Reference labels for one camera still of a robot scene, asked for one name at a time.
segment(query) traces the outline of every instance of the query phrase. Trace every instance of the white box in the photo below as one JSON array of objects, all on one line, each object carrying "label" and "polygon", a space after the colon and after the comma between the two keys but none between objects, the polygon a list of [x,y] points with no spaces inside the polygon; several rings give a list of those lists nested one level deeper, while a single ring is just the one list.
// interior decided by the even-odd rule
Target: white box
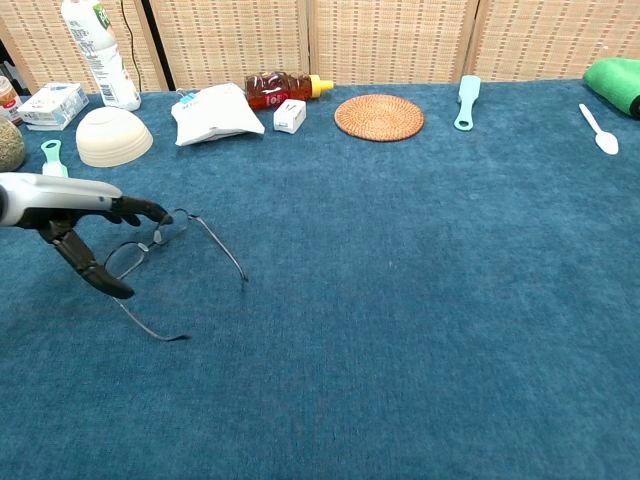
[{"label": "white box", "polygon": [[29,130],[63,130],[88,103],[79,83],[47,83],[18,113]]},{"label": "white box", "polygon": [[281,132],[296,133],[307,118],[307,104],[302,100],[285,100],[273,114],[273,128]]}]

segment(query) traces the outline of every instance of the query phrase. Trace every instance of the round woven coaster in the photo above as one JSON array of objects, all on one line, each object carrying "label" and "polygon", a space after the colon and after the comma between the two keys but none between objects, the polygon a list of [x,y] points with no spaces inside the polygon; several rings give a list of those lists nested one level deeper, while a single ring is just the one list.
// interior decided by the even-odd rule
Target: round woven coaster
[{"label": "round woven coaster", "polygon": [[376,142],[409,138],[424,125],[420,107],[394,95],[351,98],[338,107],[334,118],[345,133]]}]

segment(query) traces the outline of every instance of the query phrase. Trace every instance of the black cable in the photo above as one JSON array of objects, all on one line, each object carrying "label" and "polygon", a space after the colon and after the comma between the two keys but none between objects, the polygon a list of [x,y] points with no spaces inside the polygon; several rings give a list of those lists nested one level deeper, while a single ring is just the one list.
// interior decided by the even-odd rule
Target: black cable
[{"label": "black cable", "polygon": [[138,92],[142,93],[142,76],[140,75],[140,69],[138,68],[138,63],[136,62],[136,53],[133,48],[133,32],[131,31],[131,27],[129,26],[129,22],[127,21],[127,15],[124,13],[124,0],[120,0],[120,13],[122,13],[122,18],[124,18],[124,24],[127,26],[127,30],[129,30],[129,35],[131,36],[131,60],[133,60],[133,66],[138,72]]}]

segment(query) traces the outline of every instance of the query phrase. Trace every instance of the woven screen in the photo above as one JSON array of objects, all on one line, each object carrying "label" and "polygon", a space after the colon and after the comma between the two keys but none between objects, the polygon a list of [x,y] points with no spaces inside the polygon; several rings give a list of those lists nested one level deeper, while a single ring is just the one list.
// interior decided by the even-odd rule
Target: woven screen
[{"label": "woven screen", "polygon": [[309,70],[306,0],[152,0],[176,88]]},{"label": "woven screen", "polygon": [[[131,40],[122,18],[120,1],[103,0],[102,3],[116,33],[125,66],[137,85]],[[91,70],[62,20],[61,4],[61,1],[53,0],[1,0],[0,38],[32,93],[48,82],[78,82],[86,92],[97,92]],[[125,0],[124,6],[134,35],[142,89],[166,90],[140,0]]]},{"label": "woven screen", "polygon": [[481,0],[468,68],[486,81],[580,78],[640,58],[640,0]]},{"label": "woven screen", "polygon": [[312,0],[311,69],[338,84],[457,82],[477,0]]}]

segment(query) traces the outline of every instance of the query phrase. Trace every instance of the white bowl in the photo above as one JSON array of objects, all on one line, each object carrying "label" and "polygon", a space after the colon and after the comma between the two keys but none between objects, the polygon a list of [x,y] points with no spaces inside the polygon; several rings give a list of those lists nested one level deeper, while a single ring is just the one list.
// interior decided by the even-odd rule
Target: white bowl
[{"label": "white bowl", "polygon": [[116,107],[90,111],[78,125],[80,159],[92,167],[115,167],[144,155],[153,137],[138,117]]}]

